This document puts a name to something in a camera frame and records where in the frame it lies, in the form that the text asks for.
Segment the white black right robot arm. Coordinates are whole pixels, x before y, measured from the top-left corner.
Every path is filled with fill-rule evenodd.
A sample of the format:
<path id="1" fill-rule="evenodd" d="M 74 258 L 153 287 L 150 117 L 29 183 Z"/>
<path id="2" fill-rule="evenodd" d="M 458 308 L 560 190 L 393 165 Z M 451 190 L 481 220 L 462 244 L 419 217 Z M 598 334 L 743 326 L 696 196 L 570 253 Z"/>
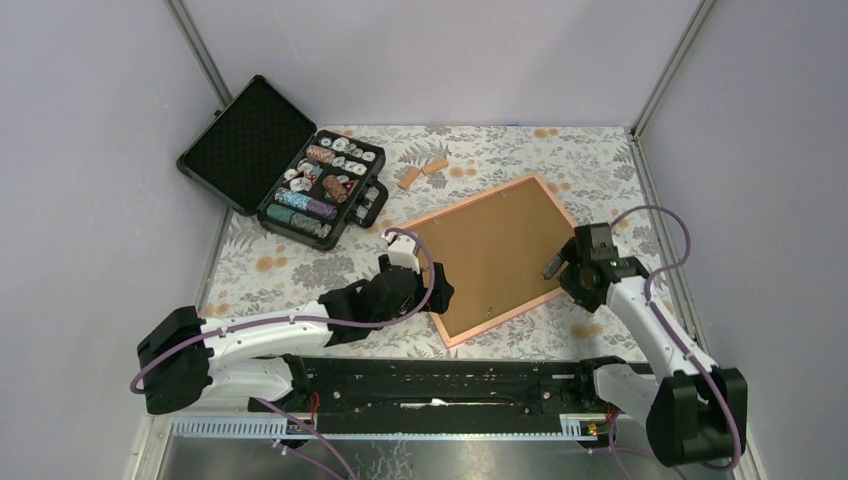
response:
<path id="1" fill-rule="evenodd" d="M 620 255 L 609 224 L 577 227 L 543 275 L 557 278 L 587 312 L 605 306 L 617 316 L 654 375 L 648 379 L 616 356 L 581 361 L 573 386 L 579 407 L 607 406 L 636 420 L 665 466 L 738 464 L 746 448 L 746 379 L 720 367 L 652 299 L 651 274 L 637 258 Z"/>

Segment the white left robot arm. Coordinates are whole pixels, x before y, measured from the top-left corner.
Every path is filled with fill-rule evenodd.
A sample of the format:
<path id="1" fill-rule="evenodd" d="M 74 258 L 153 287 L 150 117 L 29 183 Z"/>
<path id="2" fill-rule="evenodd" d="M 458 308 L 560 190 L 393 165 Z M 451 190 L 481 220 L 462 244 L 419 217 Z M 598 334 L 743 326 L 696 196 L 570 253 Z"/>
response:
<path id="1" fill-rule="evenodd" d="M 443 265 L 435 263 L 427 274 L 383 266 L 370 280 L 273 314 L 203 318 L 193 306 L 179 307 L 138 344 L 140 371 L 131 390 L 153 415 L 208 397 L 257 397 L 296 411 L 309 401 L 311 387 L 287 357 L 362 340 L 416 311 L 442 314 L 454 292 Z"/>

